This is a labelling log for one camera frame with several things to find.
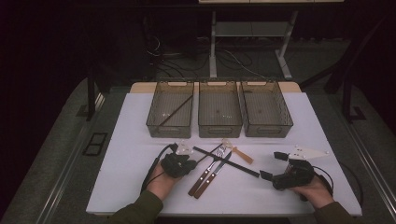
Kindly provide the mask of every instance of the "person's left hand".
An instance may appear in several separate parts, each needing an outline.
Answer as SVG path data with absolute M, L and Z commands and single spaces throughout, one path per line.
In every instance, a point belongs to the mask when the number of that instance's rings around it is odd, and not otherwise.
M 152 192 L 155 194 L 161 201 L 165 200 L 165 198 L 168 196 L 169 192 L 172 190 L 173 186 L 181 179 L 179 178 L 173 178 L 172 176 L 169 176 L 164 170 L 163 167 L 161 166 L 161 162 L 158 162 L 156 167 L 154 168 L 154 171 L 152 172 L 152 175 L 149 180 L 153 179 L 147 186 L 146 190 Z

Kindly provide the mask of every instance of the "black chopstick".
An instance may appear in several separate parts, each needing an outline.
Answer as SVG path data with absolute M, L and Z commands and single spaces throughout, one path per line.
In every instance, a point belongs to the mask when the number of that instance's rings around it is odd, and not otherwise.
M 207 152 L 207 151 L 205 151 L 205 150 L 203 150 L 203 149 L 201 149 L 201 148 L 193 147 L 193 149 L 194 149 L 194 150 L 197 150 L 197 151 L 199 151 L 199 152 L 201 152 L 201 153 L 206 154 L 206 156 L 210 156 L 210 157 L 216 158 L 216 159 L 218 159 L 219 161 L 224 161 L 225 163 L 227 163 L 227 164 L 229 164 L 229 165 L 231 165 L 231 166 L 233 166 L 233 167 L 235 167 L 235 168 L 237 168 L 237 169 L 239 169 L 239 170 L 241 170 L 241 171 L 243 171 L 243 172 L 246 172 L 246 173 L 248 173 L 248 174 L 250 174 L 250 175 L 254 175 L 254 176 L 256 176 L 256 177 L 259 177 L 259 176 L 260 176 L 260 174 L 257 173 L 257 172 L 255 172 L 255 171 L 249 170 L 248 168 L 243 167 L 243 166 L 241 166 L 241 165 L 238 165 L 238 164 L 236 164 L 236 163 L 234 163 L 234 162 L 232 162 L 232 161 L 224 160 L 222 157 L 215 156 L 215 155 L 213 155 L 212 153 Z
M 208 154 L 205 154 L 200 160 L 197 161 L 197 164 L 200 163 L 201 161 L 203 161 L 206 157 L 209 156 L 209 154 L 212 154 L 216 149 L 218 149 L 219 147 L 221 147 L 222 144 L 218 145 L 217 147 L 215 147 L 213 150 L 211 150 L 210 152 L 208 152 Z

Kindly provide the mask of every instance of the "clear plastic bin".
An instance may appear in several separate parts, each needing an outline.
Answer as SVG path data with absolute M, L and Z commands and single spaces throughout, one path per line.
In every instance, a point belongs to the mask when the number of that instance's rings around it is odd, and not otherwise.
M 247 137 L 286 137 L 293 121 L 276 81 L 241 80 L 239 97 Z
M 237 138 L 242 129 L 236 81 L 205 78 L 199 83 L 199 136 Z
M 147 126 L 151 137 L 190 138 L 194 82 L 162 79 L 157 82 Z

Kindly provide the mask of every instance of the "metal fork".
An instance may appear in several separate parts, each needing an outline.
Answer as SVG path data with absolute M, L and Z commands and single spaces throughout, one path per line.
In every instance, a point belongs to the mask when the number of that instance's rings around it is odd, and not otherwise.
M 219 147 L 219 149 L 216 151 L 216 156 L 218 157 L 223 157 L 225 150 L 227 149 L 226 146 L 221 145 Z M 212 163 L 210 163 L 210 165 L 204 170 L 204 172 L 201 174 L 201 176 L 199 177 L 199 179 L 197 180 L 197 182 L 195 182 L 195 184 L 192 186 L 192 188 L 189 191 L 189 195 L 193 196 L 195 191 L 198 190 L 198 188 L 201 186 L 202 182 L 204 182 L 204 179 L 206 178 L 206 176 L 209 174 L 210 170 L 213 168 L 213 166 L 215 165 L 215 163 L 218 161 L 219 159 L 217 158 L 213 158 Z

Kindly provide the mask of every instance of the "green sleeve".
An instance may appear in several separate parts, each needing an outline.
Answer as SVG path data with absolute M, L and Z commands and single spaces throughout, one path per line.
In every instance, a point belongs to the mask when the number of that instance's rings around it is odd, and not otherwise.
M 121 208 L 107 223 L 150 224 L 163 209 L 163 202 L 148 190 L 142 192 L 136 202 Z
M 359 224 L 340 203 L 330 203 L 314 213 L 318 224 Z

